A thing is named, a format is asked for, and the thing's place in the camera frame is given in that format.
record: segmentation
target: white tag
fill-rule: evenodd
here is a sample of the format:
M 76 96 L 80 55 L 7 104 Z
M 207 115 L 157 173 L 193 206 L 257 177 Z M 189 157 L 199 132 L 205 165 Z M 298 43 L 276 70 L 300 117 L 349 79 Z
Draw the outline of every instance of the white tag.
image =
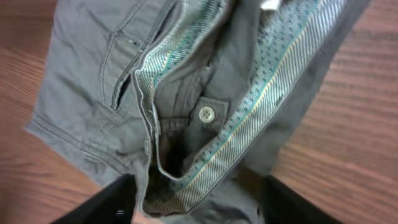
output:
M 260 8 L 262 10 L 278 11 L 282 0 L 262 0 Z

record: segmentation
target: wood grain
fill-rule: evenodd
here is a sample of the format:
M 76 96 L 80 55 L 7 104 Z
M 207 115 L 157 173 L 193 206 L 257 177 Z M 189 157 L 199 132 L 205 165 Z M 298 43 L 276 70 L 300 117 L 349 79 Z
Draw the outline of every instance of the wood grain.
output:
M 99 190 L 22 130 L 54 7 L 55 0 L 0 1 L 0 223 L 48 223 Z M 274 171 L 344 223 L 398 223 L 397 12 L 398 1 L 371 3 Z

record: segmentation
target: wooden table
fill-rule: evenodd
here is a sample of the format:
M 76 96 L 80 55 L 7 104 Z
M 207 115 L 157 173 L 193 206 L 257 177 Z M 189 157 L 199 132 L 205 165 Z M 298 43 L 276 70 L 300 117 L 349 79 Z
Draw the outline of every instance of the wooden table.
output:
M 99 190 L 22 130 L 43 76 L 54 7 L 55 0 L 0 1 L 3 224 L 48 223 Z M 398 1 L 371 3 L 274 171 L 344 223 L 398 223 L 397 24 Z

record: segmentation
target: gray fabric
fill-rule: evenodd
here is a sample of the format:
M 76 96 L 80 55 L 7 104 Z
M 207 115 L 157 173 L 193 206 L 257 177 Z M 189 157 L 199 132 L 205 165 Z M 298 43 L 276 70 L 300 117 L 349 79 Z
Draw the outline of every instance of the gray fabric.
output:
M 260 179 L 272 169 L 278 150 L 305 114 L 334 53 L 367 3 L 348 2 L 243 160 L 217 179 L 190 213 L 150 216 L 163 216 L 166 223 L 264 223 L 258 204 Z M 220 1 L 223 11 L 214 27 L 155 89 L 151 113 L 157 119 L 146 119 L 132 71 L 170 32 L 183 7 L 189 6 L 178 0 L 60 0 L 45 78 L 26 126 L 101 186 L 121 174 L 134 174 L 140 209 L 144 201 L 172 197 L 163 187 L 167 178 L 178 179 L 191 168 L 195 155 L 216 138 L 250 87 L 259 1 Z M 215 111 L 210 124 L 198 117 L 204 106 Z

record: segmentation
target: brown wooden surface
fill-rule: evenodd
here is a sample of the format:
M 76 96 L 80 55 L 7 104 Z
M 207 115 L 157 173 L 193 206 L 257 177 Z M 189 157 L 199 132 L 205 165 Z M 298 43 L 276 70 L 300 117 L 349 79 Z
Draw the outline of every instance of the brown wooden surface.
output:
M 48 223 L 98 190 L 22 130 L 55 0 L 0 0 L 0 223 Z M 344 223 L 398 223 L 398 1 L 374 0 L 341 46 L 274 174 Z

